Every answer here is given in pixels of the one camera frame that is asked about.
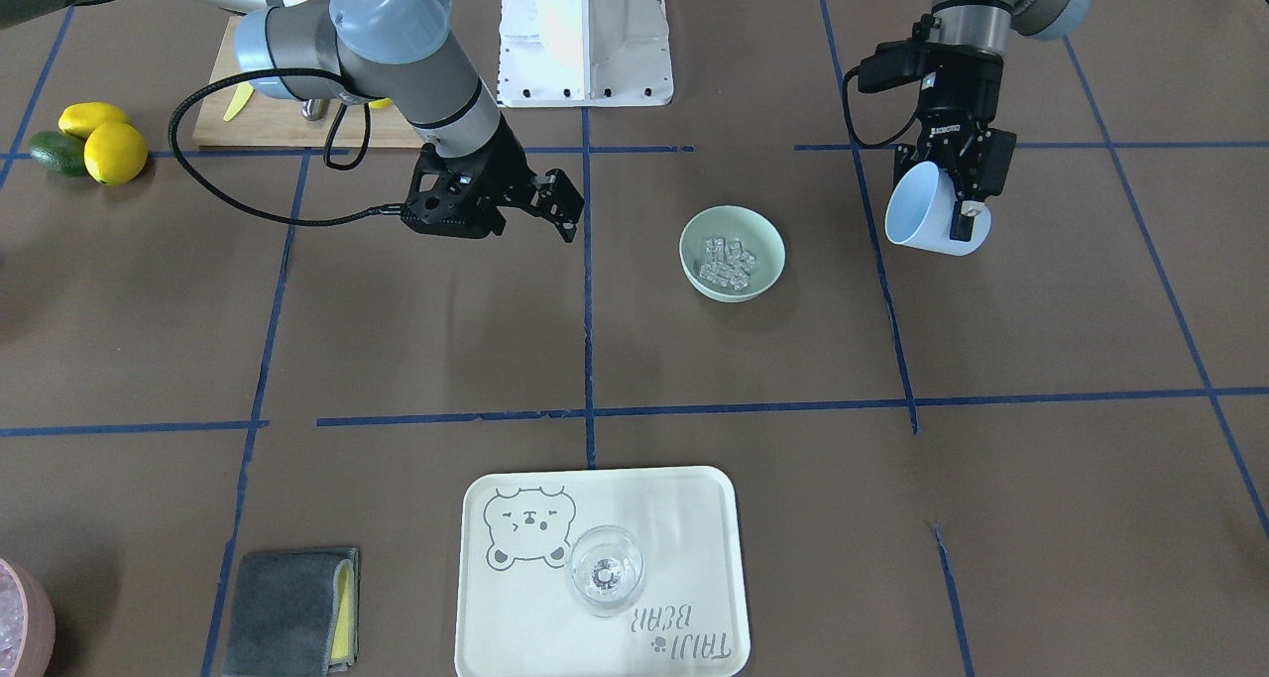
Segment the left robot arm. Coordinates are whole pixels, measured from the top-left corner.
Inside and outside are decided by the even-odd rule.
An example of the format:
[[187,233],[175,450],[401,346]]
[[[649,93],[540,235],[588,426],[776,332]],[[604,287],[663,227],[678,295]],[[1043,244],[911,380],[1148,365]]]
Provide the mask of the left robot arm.
[[1061,39],[1089,9],[1091,0],[931,0],[893,77],[917,85],[920,130],[893,155],[890,243],[950,257],[986,243],[989,199],[1003,193],[1018,145],[994,124],[1010,36]]

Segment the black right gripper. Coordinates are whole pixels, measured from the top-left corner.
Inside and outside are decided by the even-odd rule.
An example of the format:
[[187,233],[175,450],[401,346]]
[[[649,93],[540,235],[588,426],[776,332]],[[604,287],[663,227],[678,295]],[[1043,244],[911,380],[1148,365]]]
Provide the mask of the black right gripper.
[[443,158],[435,145],[424,144],[412,168],[409,196],[447,185],[452,192],[476,192],[499,208],[486,213],[486,226],[495,236],[503,236],[508,227],[503,215],[508,207],[549,222],[563,243],[574,243],[586,207],[584,194],[562,169],[541,175],[530,171],[524,149],[509,127],[499,127],[489,144],[464,158]]

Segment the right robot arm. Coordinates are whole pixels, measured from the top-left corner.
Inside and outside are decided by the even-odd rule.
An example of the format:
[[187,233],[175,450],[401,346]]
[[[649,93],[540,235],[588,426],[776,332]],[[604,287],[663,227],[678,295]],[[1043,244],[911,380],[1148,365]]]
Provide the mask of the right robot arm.
[[[11,27],[66,8],[113,0],[3,0]],[[396,216],[418,234],[482,239],[505,230],[504,210],[549,222],[571,243],[585,199],[566,171],[530,170],[495,97],[450,30],[452,0],[189,0],[237,14],[239,72],[181,100],[176,130],[195,102],[236,83],[280,100],[364,105],[390,98],[423,146],[404,202],[364,217]]]

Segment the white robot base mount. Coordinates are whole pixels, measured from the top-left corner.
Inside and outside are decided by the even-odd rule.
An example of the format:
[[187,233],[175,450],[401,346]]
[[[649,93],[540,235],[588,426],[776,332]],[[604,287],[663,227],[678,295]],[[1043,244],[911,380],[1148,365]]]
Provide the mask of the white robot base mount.
[[500,0],[504,108],[667,105],[675,95],[666,0]]

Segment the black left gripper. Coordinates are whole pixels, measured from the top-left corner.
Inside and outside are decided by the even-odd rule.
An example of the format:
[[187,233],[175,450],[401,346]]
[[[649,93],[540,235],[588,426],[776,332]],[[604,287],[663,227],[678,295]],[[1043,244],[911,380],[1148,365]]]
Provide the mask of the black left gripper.
[[[1003,83],[1003,56],[975,48],[923,51],[917,144],[893,146],[893,185],[920,163],[935,163],[953,178],[1005,178],[1018,135],[992,130]],[[961,196],[953,204],[949,239],[971,243],[982,202]]]

